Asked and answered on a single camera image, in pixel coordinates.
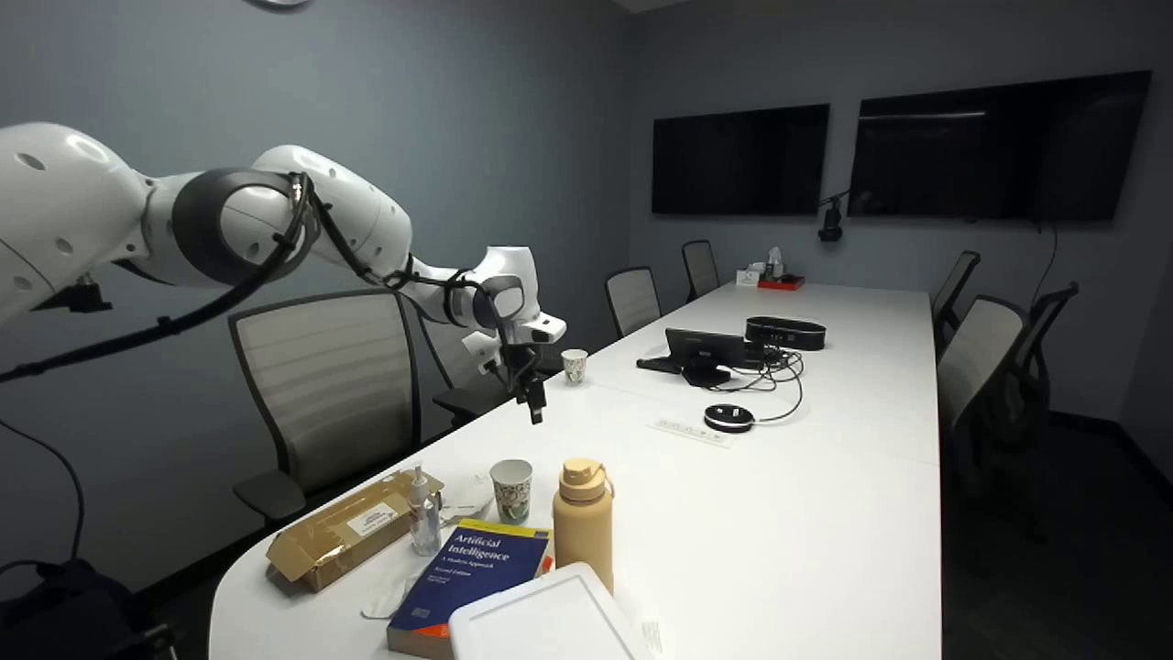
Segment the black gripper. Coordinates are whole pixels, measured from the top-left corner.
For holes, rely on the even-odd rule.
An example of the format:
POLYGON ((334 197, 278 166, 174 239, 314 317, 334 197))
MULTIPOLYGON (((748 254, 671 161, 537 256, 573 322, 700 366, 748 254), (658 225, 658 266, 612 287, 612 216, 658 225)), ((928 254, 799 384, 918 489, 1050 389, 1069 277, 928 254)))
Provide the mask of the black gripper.
POLYGON ((560 354, 553 346, 506 346, 504 360, 504 389, 529 403, 529 423, 542 427, 542 400, 529 397, 529 389, 560 372, 560 354))

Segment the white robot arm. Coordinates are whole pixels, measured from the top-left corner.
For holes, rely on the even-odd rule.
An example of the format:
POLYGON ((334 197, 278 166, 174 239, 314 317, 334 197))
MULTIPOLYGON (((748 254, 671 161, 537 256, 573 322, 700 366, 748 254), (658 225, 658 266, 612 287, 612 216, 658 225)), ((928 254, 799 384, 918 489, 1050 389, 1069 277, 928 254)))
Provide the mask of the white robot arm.
POLYGON ((539 310, 529 247, 487 247, 474 267, 416 254, 406 210, 361 173, 297 145, 241 169, 147 175, 59 120, 0 130, 0 322, 39 310, 104 310, 87 277, 120 266, 163 287, 219 287, 207 310, 8 372, 8 381, 185 334, 291 277, 307 254, 457 326, 467 349, 542 423, 537 354, 570 322, 539 310))

